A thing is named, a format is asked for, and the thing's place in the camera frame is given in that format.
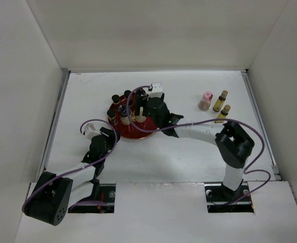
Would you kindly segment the black-knob spice jar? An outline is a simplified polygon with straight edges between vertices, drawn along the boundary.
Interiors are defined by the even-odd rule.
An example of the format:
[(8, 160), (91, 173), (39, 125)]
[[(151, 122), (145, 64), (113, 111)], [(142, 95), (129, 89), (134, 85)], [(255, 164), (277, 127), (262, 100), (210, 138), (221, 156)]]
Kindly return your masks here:
[(143, 88), (137, 89), (135, 92), (135, 97), (147, 97), (148, 94)]
[(120, 105), (118, 108), (119, 118), (123, 125), (129, 126), (132, 121), (132, 111), (130, 107), (127, 107), (125, 104)]

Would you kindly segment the small black-cap spice bottle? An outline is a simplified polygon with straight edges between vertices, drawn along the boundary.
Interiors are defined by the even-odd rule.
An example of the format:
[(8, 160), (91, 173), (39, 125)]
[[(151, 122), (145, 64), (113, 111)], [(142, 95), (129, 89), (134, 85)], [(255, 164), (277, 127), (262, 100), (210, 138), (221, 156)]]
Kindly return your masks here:
[(107, 110), (107, 116), (108, 116), (108, 121), (111, 125), (115, 126), (118, 124), (116, 111), (114, 109)]
[(115, 110), (118, 110), (119, 109), (119, 106), (120, 106), (120, 96), (115, 94), (111, 97), (112, 99), (112, 103), (113, 103), (113, 106), (114, 106), (114, 109)]
[(133, 105), (133, 96), (131, 95), (131, 91), (130, 90), (124, 91), (124, 98), (126, 100), (129, 99), (129, 106), (132, 107), (132, 105)]

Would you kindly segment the yellow-cap spice jar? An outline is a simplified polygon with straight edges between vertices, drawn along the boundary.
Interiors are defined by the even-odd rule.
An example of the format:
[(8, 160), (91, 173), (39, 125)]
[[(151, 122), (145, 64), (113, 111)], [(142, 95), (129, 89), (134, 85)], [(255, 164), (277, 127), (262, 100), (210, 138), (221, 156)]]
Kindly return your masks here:
[(139, 124), (142, 124), (146, 121), (146, 117), (143, 115), (143, 107), (140, 107), (139, 115), (135, 116), (135, 121)]

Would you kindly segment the pink-cap spice jar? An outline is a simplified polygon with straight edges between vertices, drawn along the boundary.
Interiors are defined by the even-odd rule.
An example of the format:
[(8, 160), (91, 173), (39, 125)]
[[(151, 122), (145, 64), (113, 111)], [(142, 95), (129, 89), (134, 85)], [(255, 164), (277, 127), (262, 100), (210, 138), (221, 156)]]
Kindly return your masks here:
[(212, 98), (213, 98), (212, 92), (205, 92), (198, 103), (198, 108), (202, 111), (209, 110)]

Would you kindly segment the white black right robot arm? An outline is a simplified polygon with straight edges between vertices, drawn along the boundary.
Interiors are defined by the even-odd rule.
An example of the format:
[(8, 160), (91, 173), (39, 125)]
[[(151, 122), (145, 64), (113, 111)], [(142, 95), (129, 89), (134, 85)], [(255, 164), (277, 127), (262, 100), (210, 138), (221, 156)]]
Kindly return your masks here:
[(253, 139), (239, 123), (228, 121), (215, 125), (187, 125), (177, 127), (182, 115), (171, 113), (163, 97), (149, 98), (135, 96), (135, 114), (150, 117), (155, 126), (163, 133), (175, 138), (189, 138), (210, 143), (216, 146), (226, 164), (225, 176), (221, 185), (222, 197), (233, 200), (239, 195), (243, 181), (243, 168), (254, 147)]

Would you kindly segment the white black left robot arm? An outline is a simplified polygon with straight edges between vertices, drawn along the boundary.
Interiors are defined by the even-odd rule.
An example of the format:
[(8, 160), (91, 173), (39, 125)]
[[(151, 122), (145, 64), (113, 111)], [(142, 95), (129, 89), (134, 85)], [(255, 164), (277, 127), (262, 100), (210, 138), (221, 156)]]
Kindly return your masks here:
[(102, 127), (91, 139), (82, 161), (71, 171), (42, 173), (22, 207), (24, 215), (57, 226), (74, 204), (85, 198), (90, 202), (96, 201), (100, 196), (97, 178), (119, 140), (119, 130)]

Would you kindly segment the red round tray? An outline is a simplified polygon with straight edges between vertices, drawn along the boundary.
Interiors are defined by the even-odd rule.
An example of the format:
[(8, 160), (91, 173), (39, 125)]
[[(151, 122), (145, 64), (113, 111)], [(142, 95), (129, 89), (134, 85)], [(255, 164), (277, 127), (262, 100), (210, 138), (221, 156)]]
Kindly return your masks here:
[[(131, 108), (132, 111), (132, 122), (129, 126), (125, 126), (121, 123), (119, 118), (118, 110), (114, 109), (113, 103), (110, 105), (109, 109), (114, 109), (116, 111), (116, 117), (118, 120), (118, 124), (113, 126), (116, 130), (120, 131), (120, 136), (126, 139), (131, 140), (139, 140), (144, 139), (148, 136), (151, 136), (152, 133), (148, 133), (148, 130), (156, 130), (157, 127), (155, 126), (154, 122), (150, 117), (146, 117), (146, 121), (142, 124), (139, 124), (135, 121), (135, 93), (132, 94), (133, 96), (133, 105)], [(124, 98), (124, 94), (120, 96), (120, 105), (126, 105), (127, 100)]]

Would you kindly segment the back yellow sauce bottle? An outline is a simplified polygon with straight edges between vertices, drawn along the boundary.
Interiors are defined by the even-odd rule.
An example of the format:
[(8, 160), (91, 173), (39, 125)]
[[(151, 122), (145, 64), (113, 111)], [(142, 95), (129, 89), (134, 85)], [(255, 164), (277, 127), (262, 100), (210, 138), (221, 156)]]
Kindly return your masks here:
[(223, 90), (213, 106), (213, 111), (216, 111), (216, 112), (221, 111), (221, 109), (226, 101), (227, 95), (228, 95), (228, 91)]

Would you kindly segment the yellow sauce bottle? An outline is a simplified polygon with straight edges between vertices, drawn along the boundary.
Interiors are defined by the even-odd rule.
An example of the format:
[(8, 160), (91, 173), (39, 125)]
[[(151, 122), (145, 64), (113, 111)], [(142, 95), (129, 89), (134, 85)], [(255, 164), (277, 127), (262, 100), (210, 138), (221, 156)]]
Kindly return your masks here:
[(227, 95), (228, 95), (228, 91), (223, 90), (213, 106), (213, 111), (216, 111), (216, 112), (221, 111), (221, 109), (226, 101)]
[(227, 117), (229, 111), (231, 109), (230, 105), (225, 105), (224, 108), (220, 111), (220, 113), (217, 116), (217, 120), (215, 121), (215, 123), (223, 123), (224, 119)]

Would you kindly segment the front yellow sauce bottle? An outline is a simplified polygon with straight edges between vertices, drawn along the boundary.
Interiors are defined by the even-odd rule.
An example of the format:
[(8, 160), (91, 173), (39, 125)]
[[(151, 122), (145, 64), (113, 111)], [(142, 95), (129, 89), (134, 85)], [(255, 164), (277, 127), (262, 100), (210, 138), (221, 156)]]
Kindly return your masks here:
[(224, 108), (220, 111), (220, 113), (217, 116), (217, 120), (215, 121), (215, 123), (223, 123), (224, 119), (227, 117), (229, 111), (231, 109), (230, 105), (225, 105)]

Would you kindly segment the left metal table rail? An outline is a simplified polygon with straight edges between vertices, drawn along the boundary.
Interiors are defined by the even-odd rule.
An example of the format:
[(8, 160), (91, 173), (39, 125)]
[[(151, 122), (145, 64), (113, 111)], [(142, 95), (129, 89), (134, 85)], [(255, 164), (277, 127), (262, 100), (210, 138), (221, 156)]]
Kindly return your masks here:
[(40, 160), (40, 165), (36, 174), (36, 178), (35, 180), (37, 181), (38, 178), (40, 177), (40, 175), (46, 170), (47, 168), (47, 164), (49, 161), (49, 156), (51, 153), (51, 149), (53, 146), (53, 141), (54, 141), (54, 136), (55, 136), (55, 132), (57, 129), (57, 124), (58, 124), (58, 120), (59, 120), (59, 116), (60, 116), (60, 112), (62, 109), (62, 105), (63, 105), (63, 101), (64, 101), (64, 97), (65, 97), (65, 93), (66, 93), (66, 89), (67, 89), (67, 84), (68, 84), (68, 80), (69, 80), (69, 76), (70, 76), (70, 70), (67, 68), (62, 68), (62, 80), (60, 83), (60, 88), (59, 88), (59, 92), (58, 92), (58, 96), (57, 96), (57, 100), (56, 100), (56, 104), (55, 104), (55, 109), (53, 112), (53, 116), (52, 116), (52, 121), (51, 121), (51, 125), (50, 125), (50, 130), (49, 130), (49, 134), (46, 140), (46, 146), (43, 152), (43, 155), (41, 157)]

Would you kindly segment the metal table rail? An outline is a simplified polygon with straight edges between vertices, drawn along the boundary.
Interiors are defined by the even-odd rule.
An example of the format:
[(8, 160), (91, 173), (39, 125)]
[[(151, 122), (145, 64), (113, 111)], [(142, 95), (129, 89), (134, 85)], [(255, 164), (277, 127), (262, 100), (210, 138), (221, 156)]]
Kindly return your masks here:
[(282, 178), (281, 178), (279, 169), (277, 167), (277, 163), (276, 163), (276, 160), (275, 160), (271, 145), (269, 143), (269, 139), (268, 139), (268, 136), (267, 136), (267, 133), (266, 133), (266, 130), (265, 130), (265, 126), (264, 126), (264, 123), (263, 123), (263, 120), (262, 120), (262, 117), (261, 117), (261, 114), (260, 114), (260, 111), (259, 111), (259, 108), (258, 108), (258, 105), (257, 105), (257, 101), (256, 101), (255, 95), (253, 93), (253, 90), (252, 90), (252, 87), (251, 87), (251, 84), (250, 84), (250, 81), (249, 81), (248, 73), (247, 73), (246, 70), (243, 70), (243, 71), (241, 71), (241, 75), (242, 75), (244, 84), (246, 86), (249, 98), (250, 98), (250, 100), (252, 102), (253, 111), (254, 111), (254, 113), (255, 113), (255, 115), (257, 117), (257, 123), (258, 123), (258, 126), (259, 126), (260, 130), (261, 130), (260, 134), (263, 136), (263, 140), (264, 140), (264, 143), (265, 143), (266, 154), (268, 154), (270, 156), (270, 158), (271, 158), (271, 163), (272, 163), (271, 167), (272, 167), (272, 170), (273, 170), (273, 173), (274, 173), (274, 178), (275, 178), (276, 181), (281, 181)]
[(63, 101), (64, 101), (64, 97), (65, 97), (65, 93), (66, 93), (66, 89), (67, 89), (67, 84), (68, 84), (68, 80), (69, 80), (69, 76), (70, 76), (70, 70), (67, 68), (62, 68), (62, 80), (60, 83), (60, 88), (59, 88), (59, 92), (58, 92), (58, 96), (57, 96), (57, 100), (56, 100), (56, 104), (55, 104), (55, 109), (53, 112), (53, 116), (52, 116), (52, 121), (51, 121), (51, 125), (50, 125), (50, 130), (49, 130), (49, 134), (46, 140), (46, 146), (43, 152), (43, 155), (41, 157), (40, 160), (40, 165), (36, 174), (36, 178), (35, 180), (37, 181), (38, 178), (40, 177), (40, 175), (46, 170), (47, 168), (47, 164), (49, 161), (49, 156), (51, 153), (51, 149), (53, 146), (53, 141), (54, 141), (54, 136), (55, 136), (55, 132), (57, 129), (57, 124), (58, 124), (58, 120), (59, 120), (59, 116), (60, 116), (60, 112), (62, 109), (62, 105), (63, 105)]

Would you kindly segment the right metal table rail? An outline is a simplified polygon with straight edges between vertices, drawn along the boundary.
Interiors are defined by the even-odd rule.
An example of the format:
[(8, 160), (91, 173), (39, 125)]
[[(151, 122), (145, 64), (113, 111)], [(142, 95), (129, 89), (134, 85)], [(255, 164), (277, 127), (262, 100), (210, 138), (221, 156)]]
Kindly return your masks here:
[(270, 156), (270, 158), (271, 158), (271, 163), (272, 163), (271, 167), (272, 167), (272, 170), (273, 170), (273, 173), (274, 173), (274, 178), (275, 178), (276, 181), (281, 181), (282, 178), (281, 178), (279, 169), (277, 167), (277, 163), (276, 163), (276, 160), (275, 160), (271, 145), (269, 143), (269, 139), (268, 139), (268, 136), (267, 136), (267, 133), (266, 133), (266, 130), (265, 130), (265, 126), (264, 126), (264, 123), (263, 123), (263, 120), (262, 120), (262, 117), (261, 117), (261, 114), (260, 114), (260, 111), (259, 111), (259, 108), (258, 108), (258, 105), (257, 105), (257, 101), (256, 101), (255, 95), (253, 93), (253, 90), (252, 90), (252, 87), (251, 87), (251, 84), (250, 84), (250, 81), (249, 81), (248, 73), (247, 73), (246, 70), (243, 70), (243, 71), (241, 71), (241, 75), (242, 75), (244, 84), (246, 86), (249, 98), (250, 98), (250, 100), (252, 102), (253, 111), (254, 111), (254, 113), (255, 113), (255, 115), (257, 117), (257, 123), (258, 123), (258, 126), (259, 126), (260, 130), (261, 130), (260, 134), (263, 136), (263, 140), (264, 140), (264, 143), (265, 143), (266, 154), (268, 154)]

